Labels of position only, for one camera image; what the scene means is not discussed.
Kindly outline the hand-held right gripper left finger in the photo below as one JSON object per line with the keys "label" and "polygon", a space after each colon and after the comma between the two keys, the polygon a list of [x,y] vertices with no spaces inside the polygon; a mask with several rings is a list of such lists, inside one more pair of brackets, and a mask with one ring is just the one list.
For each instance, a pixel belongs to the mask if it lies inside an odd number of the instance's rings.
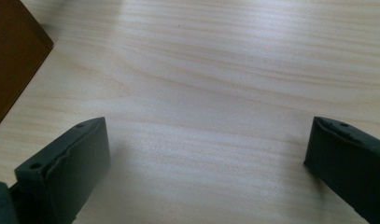
{"label": "hand-held right gripper left finger", "polygon": [[21,224],[72,224],[110,166],[106,120],[83,121],[15,169]]}

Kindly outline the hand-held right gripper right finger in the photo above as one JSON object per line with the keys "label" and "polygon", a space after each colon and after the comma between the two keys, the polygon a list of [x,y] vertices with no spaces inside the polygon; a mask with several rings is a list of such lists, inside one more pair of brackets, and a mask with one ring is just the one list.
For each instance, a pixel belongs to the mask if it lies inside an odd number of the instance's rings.
{"label": "hand-held right gripper right finger", "polygon": [[315,117],[303,164],[370,224],[380,224],[380,140]]}

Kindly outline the brown wooden board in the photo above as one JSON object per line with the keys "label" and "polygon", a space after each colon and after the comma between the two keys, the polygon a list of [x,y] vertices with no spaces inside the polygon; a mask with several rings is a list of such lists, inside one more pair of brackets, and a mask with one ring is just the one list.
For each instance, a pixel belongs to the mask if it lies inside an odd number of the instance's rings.
{"label": "brown wooden board", "polygon": [[21,0],[0,0],[0,123],[52,49]]}

